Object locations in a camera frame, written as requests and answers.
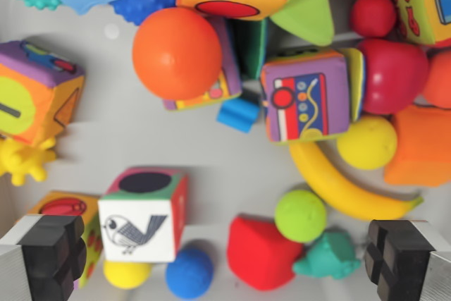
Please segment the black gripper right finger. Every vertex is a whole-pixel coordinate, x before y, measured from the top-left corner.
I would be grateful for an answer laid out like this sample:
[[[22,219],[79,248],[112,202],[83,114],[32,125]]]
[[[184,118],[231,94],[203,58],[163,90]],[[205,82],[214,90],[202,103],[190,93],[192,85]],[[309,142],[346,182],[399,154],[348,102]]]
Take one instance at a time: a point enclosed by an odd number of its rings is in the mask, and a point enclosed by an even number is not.
[[[450,242],[427,221],[372,220],[366,274],[381,300],[449,300]]]

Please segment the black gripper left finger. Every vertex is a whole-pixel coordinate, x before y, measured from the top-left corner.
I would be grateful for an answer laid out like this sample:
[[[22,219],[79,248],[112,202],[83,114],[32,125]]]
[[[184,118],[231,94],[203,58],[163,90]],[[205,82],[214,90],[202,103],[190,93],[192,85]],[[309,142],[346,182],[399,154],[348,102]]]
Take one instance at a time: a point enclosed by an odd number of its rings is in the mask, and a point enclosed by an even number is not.
[[[85,269],[81,216],[27,214],[1,237],[2,300],[68,300]]]

